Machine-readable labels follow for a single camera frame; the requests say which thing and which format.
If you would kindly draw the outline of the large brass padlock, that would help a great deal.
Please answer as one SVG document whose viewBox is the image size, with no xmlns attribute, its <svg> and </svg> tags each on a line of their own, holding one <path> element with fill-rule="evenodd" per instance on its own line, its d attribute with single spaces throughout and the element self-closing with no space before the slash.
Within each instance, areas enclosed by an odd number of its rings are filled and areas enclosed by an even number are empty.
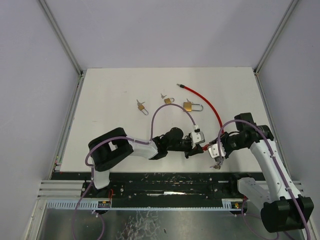
<svg viewBox="0 0 320 240">
<path fill-rule="evenodd" d="M 187 111 L 187 112 L 202 112 L 204 110 L 204 106 L 199 103 L 193 103 L 192 101 L 186 99 L 182 103 L 182 107 Z"/>
</svg>

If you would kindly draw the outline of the small brass padlock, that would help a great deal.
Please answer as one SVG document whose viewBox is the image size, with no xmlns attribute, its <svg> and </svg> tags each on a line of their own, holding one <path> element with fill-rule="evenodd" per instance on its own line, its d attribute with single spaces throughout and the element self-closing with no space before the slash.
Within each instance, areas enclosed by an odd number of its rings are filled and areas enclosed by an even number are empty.
<svg viewBox="0 0 320 240">
<path fill-rule="evenodd" d="M 173 97 L 165 97 L 163 99 L 164 103 L 167 105 L 167 104 L 172 104 L 175 102 L 175 99 Z"/>
<path fill-rule="evenodd" d="M 140 102 L 139 100 L 136 100 L 137 101 L 137 108 L 140 112 L 142 112 L 145 116 L 148 116 L 149 115 L 149 112 L 146 110 L 145 106 L 144 106 L 144 101 L 143 102 Z"/>
</svg>

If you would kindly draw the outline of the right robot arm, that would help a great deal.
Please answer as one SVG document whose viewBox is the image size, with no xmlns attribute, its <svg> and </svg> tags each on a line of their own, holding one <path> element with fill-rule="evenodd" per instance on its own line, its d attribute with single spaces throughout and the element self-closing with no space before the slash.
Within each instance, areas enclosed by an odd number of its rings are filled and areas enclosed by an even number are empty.
<svg viewBox="0 0 320 240">
<path fill-rule="evenodd" d="M 233 119 L 237 133 L 220 129 L 216 139 L 208 145 L 215 160 L 213 168 L 220 169 L 234 151 L 249 149 L 257 160 L 268 189 L 257 185 L 247 173 L 234 176 L 236 190 L 259 210 L 265 229 L 270 233 L 307 228 L 314 209 L 310 197 L 302 196 L 289 176 L 278 154 L 274 136 L 267 125 L 257 125 L 250 112 Z"/>
</svg>

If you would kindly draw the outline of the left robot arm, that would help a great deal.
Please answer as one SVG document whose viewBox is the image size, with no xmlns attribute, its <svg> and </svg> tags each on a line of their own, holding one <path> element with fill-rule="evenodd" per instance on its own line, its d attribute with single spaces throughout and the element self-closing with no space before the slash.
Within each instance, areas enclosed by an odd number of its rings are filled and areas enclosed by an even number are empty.
<svg viewBox="0 0 320 240">
<path fill-rule="evenodd" d="M 88 143 L 85 164 L 91 168 L 91 180 L 97 190 L 110 184 L 110 170 L 129 156 L 159 160 L 168 152 L 183 152 L 185 158 L 202 154 L 205 142 L 203 132 L 196 128 L 188 135 L 178 127 L 160 136 L 143 141 L 130 137 L 122 127 L 113 129 Z"/>
</svg>

